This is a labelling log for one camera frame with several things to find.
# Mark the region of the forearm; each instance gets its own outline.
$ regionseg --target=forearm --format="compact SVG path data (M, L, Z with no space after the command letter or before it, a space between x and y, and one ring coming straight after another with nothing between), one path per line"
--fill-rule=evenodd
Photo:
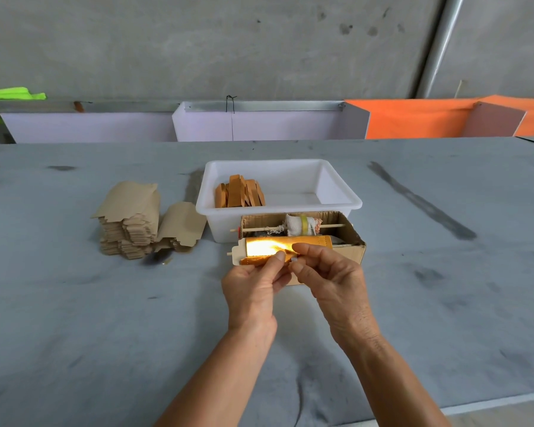
M236 426L276 329L273 323L228 331L155 425Z
M449 426L437 404L383 337L344 348L380 427Z

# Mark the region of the orange fabric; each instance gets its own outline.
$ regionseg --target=orange fabric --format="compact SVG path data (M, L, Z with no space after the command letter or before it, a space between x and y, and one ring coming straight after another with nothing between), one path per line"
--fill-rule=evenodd
M459 137L477 102L527 110L516 134L534 136L534 99L492 95L470 99L345 101L370 111L367 139Z

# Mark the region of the plastic tub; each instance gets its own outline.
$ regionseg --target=plastic tub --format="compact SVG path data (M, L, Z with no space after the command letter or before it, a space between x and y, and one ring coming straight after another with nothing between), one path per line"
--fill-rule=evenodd
M215 208L214 191L241 174L259 182L267 206ZM348 216L362 201L332 165L320 159L215 160L206 164L196 211L208 218L216 243L236 243L243 215L300 211L340 211Z

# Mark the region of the hand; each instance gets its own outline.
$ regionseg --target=hand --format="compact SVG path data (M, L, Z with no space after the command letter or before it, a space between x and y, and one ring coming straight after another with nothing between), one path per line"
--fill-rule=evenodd
M238 329L249 323L277 326L273 316L273 295L290 280L283 251L271 256L263 267L234 266L221 280L229 309L229 329Z
M293 250L301 256L289 269L317 299L336 343L346 349L360 340L379 337L362 267L322 246L296 243Z

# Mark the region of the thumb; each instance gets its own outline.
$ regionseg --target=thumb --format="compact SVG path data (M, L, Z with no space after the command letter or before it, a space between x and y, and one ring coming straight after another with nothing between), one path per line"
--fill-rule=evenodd
M326 283L326 280L318 272L302 262L291 262L289 269L295 273L300 283L304 283L313 290L317 290Z
M275 277L277 277L277 273L281 271L284 265L285 252L278 251L273 256L271 256L269 260L267 260L265 265L263 265L260 274L263 278L273 281L275 280Z

